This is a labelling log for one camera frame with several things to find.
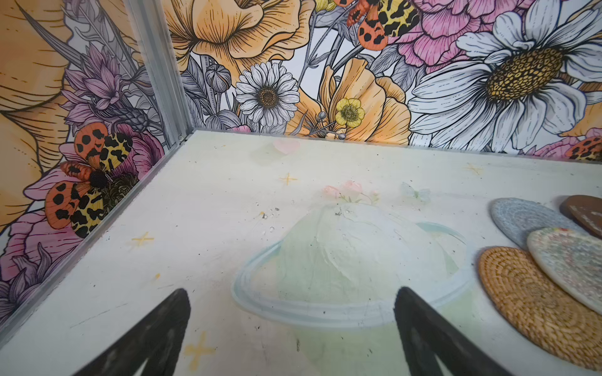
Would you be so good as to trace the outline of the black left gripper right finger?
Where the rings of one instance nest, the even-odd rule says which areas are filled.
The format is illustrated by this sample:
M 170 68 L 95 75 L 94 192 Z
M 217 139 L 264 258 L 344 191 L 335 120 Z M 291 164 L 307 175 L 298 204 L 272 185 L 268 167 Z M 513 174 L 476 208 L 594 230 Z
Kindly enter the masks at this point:
M 485 352 L 452 326 L 411 288 L 398 291 L 395 321 L 411 375 L 508 375 Z

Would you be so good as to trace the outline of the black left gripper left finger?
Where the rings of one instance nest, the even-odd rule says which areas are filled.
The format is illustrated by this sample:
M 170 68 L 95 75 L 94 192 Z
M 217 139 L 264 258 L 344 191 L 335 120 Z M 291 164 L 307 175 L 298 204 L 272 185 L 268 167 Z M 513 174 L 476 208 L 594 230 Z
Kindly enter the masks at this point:
M 76 374 L 174 374 L 190 316 L 188 293 L 179 288 Z

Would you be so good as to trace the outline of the woven rattan round coaster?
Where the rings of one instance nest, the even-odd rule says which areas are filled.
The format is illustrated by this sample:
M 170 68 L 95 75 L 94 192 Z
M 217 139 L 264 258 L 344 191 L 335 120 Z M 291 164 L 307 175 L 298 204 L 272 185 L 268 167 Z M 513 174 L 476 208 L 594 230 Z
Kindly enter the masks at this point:
M 499 313 L 539 348 L 601 371 L 601 315 L 558 287 L 518 248 L 493 247 L 478 260 L 481 285 Z

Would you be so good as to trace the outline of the grey woven round coaster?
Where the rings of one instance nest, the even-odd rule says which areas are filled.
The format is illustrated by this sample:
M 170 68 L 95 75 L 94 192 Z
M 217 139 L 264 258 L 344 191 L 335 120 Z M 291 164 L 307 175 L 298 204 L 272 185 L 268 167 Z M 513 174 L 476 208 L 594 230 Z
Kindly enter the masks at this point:
M 498 198 L 490 204 L 489 212 L 503 234 L 524 250 L 527 249 L 528 235 L 543 228 L 563 228 L 586 234 L 583 228 L 558 211 L 534 201 Z

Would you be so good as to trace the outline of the scratched brown round coaster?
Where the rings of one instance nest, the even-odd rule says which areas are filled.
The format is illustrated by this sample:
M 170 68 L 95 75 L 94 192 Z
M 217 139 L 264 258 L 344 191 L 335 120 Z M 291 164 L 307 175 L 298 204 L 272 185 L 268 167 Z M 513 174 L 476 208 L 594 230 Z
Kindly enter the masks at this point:
M 570 196 L 560 205 L 564 216 L 597 238 L 601 238 L 601 210 L 602 200 L 587 195 Z

